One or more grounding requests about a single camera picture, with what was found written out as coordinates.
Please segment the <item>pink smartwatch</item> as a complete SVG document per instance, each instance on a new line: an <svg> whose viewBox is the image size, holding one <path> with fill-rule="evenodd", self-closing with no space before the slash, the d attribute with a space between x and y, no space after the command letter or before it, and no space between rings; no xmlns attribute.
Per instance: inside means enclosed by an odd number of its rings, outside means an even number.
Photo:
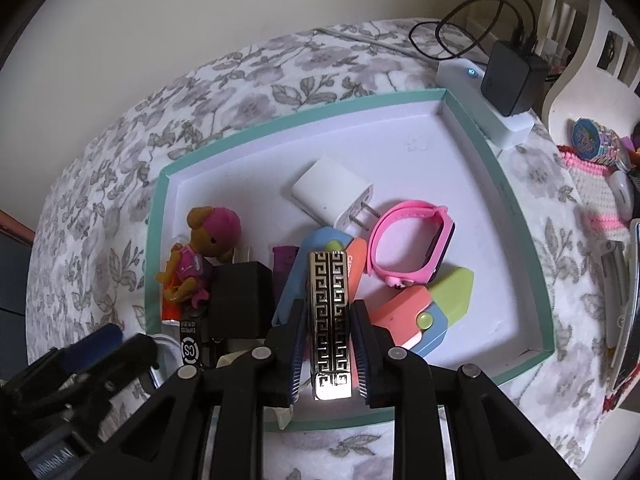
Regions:
<svg viewBox="0 0 640 480"><path fill-rule="evenodd" d="M426 285L442 265L455 229L446 205L388 200L369 233L366 273L390 288Z"/></svg>

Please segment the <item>white power strip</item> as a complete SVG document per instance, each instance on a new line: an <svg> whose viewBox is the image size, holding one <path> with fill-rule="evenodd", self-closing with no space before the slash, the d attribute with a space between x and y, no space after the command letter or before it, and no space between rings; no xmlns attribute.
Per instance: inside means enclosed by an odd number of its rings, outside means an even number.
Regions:
<svg viewBox="0 0 640 480"><path fill-rule="evenodd" d="M509 117L501 115L480 91L484 76L484 70L472 61L455 58L439 63L436 84L460 102L497 148L507 150L524 143L535 125L533 113L528 110Z"/></svg>

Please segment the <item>silver hair clip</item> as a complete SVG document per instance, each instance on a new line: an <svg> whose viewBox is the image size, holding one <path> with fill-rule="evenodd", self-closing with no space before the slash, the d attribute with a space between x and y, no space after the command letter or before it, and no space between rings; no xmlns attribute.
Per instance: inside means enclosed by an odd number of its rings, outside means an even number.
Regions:
<svg viewBox="0 0 640 480"><path fill-rule="evenodd" d="M624 244L606 240L601 244L604 283L605 343L613 351L611 391L618 390L639 364L639 220L630 224L628 257Z"/></svg>

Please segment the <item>teal white cardboard tray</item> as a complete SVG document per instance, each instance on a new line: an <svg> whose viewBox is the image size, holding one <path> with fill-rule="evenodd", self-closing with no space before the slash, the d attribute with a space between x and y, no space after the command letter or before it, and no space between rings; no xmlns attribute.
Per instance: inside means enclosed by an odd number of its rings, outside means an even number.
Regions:
<svg viewBox="0 0 640 480"><path fill-rule="evenodd" d="M315 107L226 136L165 167L146 238L149 332L160 330L155 275L170 246L186 235L188 211L201 205L234 210L243 243L270 264L273 247L299 245L317 229L291 190L322 157L370 182L377 211L425 200L445 206L454 220L440 270L473 272L470 307L428 362L448 368L474 363L504 384L552 355L549 295L523 211L491 144L442 89Z"/></svg>

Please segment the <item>black plugged charger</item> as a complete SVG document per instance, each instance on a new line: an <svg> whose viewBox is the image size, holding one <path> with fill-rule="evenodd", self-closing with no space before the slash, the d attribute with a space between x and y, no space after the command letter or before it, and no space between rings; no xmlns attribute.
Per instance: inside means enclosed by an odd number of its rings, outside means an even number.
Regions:
<svg viewBox="0 0 640 480"><path fill-rule="evenodd" d="M504 117L527 112L544 90L551 66L535 53L521 54L507 41L491 49L480 92Z"/></svg>

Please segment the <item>dark blue cabinet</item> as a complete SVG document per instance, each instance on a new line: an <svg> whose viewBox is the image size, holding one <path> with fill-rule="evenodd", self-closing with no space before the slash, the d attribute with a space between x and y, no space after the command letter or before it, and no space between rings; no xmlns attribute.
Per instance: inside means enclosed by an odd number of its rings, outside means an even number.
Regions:
<svg viewBox="0 0 640 480"><path fill-rule="evenodd" d="M1 379L8 380L27 366L26 288L35 233L4 211L0 212Z"/></svg>

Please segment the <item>white chair frame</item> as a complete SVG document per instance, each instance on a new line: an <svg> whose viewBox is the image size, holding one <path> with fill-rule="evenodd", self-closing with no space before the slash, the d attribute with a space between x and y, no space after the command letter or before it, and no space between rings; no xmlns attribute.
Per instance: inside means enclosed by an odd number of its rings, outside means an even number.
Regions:
<svg viewBox="0 0 640 480"><path fill-rule="evenodd" d="M579 118L619 136L639 122L639 43L605 0L589 0L577 51L542 104L542 122L556 144L570 143Z"/></svg>

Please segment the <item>white usb charger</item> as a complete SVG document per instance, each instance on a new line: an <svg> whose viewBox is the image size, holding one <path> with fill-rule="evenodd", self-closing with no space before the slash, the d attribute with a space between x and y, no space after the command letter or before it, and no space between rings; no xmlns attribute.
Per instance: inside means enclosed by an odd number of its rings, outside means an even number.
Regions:
<svg viewBox="0 0 640 480"><path fill-rule="evenodd" d="M367 231L358 214L365 210L375 218L380 216L369 205L372 195L371 182L326 156L318 159L291 188L292 200L302 211L322 226L337 230L355 223Z"/></svg>

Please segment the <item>floral purple grey blanket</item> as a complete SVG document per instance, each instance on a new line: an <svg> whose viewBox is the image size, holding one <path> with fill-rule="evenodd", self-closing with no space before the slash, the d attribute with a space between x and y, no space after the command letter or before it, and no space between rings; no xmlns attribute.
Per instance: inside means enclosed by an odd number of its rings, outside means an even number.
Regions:
<svg viewBox="0 0 640 480"><path fill-rule="evenodd" d="M27 280L28 358L106 323L144 330L143 248L156 182L170 162L315 105L430 88L436 60L468 45L457 30L435 32L417 18L319 28L217 58L131 107L44 201ZM536 126L499 157L533 232L556 333L554 355L506 393L582 478L612 479L638 442L639 417L602 408L608 352L597 251L608 237L578 220L558 146Z"/></svg>

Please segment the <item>gold black patterned lighter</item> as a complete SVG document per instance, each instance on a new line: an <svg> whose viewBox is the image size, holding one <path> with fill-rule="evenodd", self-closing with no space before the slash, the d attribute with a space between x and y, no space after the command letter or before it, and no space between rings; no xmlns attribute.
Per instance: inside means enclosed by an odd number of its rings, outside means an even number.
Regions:
<svg viewBox="0 0 640 480"><path fill-rule="evenodd" d="M344 250L309 254L311 383L318 401L352 396L348 265Z"/></svg>

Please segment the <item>black power adapter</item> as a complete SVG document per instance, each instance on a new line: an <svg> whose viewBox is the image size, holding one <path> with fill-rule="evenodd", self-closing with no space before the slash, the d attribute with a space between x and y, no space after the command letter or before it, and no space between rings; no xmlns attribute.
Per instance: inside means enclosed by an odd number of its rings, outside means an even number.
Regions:
<svg viewBox="0 0 640 480"><path fill-rule="evenodd" d="M259 261L214 266L209 278L206 328L217 359L232 341L265 339L276 310L272 271Z"/></svg>

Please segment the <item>pink crochet cloth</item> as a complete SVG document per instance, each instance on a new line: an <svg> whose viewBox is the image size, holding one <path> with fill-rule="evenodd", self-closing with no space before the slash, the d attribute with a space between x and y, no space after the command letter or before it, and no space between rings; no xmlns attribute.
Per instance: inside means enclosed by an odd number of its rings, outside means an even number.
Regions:
<svg viewBox="0 0 640 480"><path fill-rule="evenodd" d="M639 197L629 177L616 167L587 162L559 145L560 156L579 197L577 218L594 235L622 238L639 215Z"/></svg>

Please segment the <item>brown pink dog figurine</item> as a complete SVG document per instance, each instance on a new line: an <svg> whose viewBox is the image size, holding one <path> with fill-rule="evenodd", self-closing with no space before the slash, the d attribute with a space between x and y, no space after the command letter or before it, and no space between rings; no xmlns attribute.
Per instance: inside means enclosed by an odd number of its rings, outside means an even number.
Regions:
<svg viewBox="0 0 640 480"><path fill-rule="evenodd" d="M209 279L214 266L229 262L238 246L242 226L240 217L224 207L194 207L186 216L190 237L171 247L165 270L155 279L163 285L163 300L171 304L190 302L194 308L209 297Z"/></svg>

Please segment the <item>coral blue folding toy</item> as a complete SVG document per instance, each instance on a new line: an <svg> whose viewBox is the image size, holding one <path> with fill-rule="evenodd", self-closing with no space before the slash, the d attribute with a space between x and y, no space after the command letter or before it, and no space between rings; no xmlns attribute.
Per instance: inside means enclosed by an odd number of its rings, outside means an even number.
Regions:
<svg viewBox="0 0 640 480"><path fill-rule="evenodd" d="M414 285L398 292L370 314L371 323L386 328L396 346L426 358L468 313L473 284L471 270L455 268L430 287Z"/></svg>

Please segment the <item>purple lip balm tube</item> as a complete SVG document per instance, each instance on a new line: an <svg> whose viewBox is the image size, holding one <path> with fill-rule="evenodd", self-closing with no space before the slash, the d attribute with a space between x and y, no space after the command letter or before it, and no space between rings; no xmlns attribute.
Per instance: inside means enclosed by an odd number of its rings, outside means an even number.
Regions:
<svg viewBox="0 0 640 480"><path fill-rule="evenodd" d="M274 282L283 287L291 273L299 248L293 245L281 245L272 248Z"/></svg>

